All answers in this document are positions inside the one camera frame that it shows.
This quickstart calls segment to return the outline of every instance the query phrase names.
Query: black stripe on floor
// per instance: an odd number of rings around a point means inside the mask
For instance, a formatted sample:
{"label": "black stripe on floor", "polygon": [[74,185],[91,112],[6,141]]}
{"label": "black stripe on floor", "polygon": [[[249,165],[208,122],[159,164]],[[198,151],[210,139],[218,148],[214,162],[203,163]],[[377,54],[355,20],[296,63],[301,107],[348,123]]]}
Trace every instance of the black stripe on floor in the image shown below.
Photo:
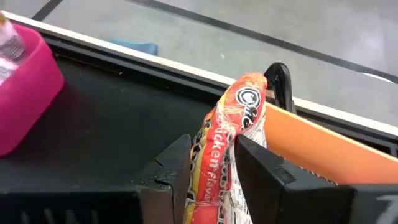
{"label": "black stripe on floor", "polygon": [[317,52],[315,50],[311,50],[305,47],[301,47],[296,44],[292,44],[286,42],[284,40],[276,39],[275,37],[271,37],[253,30],[249,30],[240,26],[236,26],[221,20],[217,20],[208,16],[204,16],[192,11],[188,11],[185,9],[181,9],[179,7],[171,6],[169,4],[165,4],[162,2],[154,1],[154,0],[128,0],[134,3],[142,4],[147,7],[153,7],[155,9],[159,9],[165,12],[169,12],[180,17],[184,17],[186,19],[191,19],[193,21],[202,22],[204,24],[208,24],[220,29],[224,29],[230,32],[234,32],[239,35],[244,35],[246,37],[250,37],[252,39],[260,40],[267,44],[272,44],[278,47],[282,47],[283,49],[291,50],[293,52],[297,52],[302,55],[306,55],[311,58],[315,58],[324,62],[331,63],[333,65],[341,66],[355,72],[361,73],[370,73],[373,75],[377,75],[379,77],[386,78],[394,83],[398,83],[398,77],[395,75],[388,74],[386,72],[382,72],[379,70],[375,70],[373,68],[365,67],[363,65],[359,65],[357,63],[349,62],[347,60],[343,60],[341,58],[333,57],[331,55],[327,55],[321,52]]}
{"label": "black stripe on floor", "polygon": [[43,21],[60,3],[62,0],[49,0],[33,17],[36,21]]}

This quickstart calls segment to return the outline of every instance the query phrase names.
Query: pink plastic basket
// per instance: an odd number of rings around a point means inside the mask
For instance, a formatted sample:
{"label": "pink plastic basket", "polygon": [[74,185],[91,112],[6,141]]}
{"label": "pink plastic basket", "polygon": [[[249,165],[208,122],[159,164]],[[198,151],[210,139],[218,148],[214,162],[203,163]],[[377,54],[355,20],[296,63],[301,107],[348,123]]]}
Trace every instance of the pink plastic basket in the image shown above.
{"label": "pink plastic basket", "polygon": [[63,86],[61,71],[40,34],[14,27],[29,56],[0,85],[0,156],[16,148]]}

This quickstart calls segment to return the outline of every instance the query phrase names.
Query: checkout bagging area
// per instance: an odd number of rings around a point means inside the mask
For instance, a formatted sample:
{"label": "checkout bagging area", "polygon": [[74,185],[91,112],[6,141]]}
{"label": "checkout bagging area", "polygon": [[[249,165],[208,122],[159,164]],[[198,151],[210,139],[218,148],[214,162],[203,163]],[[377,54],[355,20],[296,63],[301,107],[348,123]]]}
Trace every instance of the checkout bagging area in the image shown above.
{"label": "checkout bagging area", "polygon": [[[235,80],[4,14],[40,34],[64,81],[0,159],[0,223],[204,223],[186,212],[192,146]],[[267,147],[231,141],[239,211],[254,224],[397,223],[398,128],[294,98],[282,63],[265,76]],[[237,219],[222,209],[204,215]]]}

